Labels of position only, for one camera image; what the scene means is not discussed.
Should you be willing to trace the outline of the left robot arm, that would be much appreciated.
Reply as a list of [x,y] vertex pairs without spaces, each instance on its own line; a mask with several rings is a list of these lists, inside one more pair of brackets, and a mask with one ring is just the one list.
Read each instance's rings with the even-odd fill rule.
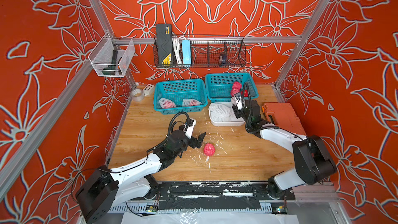
[[112,207],[135,198],[153,198],[159,184],[153,175],[168,168],[189,147],[200,149],[205,133],[193,137],[196,120],[188,118],[177,130],[169,125],[166,138],[150,148],[142,159],[126,166],[109,169],[100,166],[75,194],[87,224],[94,224]]

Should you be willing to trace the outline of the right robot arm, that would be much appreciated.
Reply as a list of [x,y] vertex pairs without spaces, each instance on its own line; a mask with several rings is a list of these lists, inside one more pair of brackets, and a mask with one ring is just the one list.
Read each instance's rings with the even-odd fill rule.
[[293,154],[294,167],[268,179],[267,191],[273,199],[296,186],[313,185],[337,172],[337,166],[320,137],[287,131],[262,119],[255,100],[232,99],[232,110],[245,121],[245,130],[260,139],[271,141]]

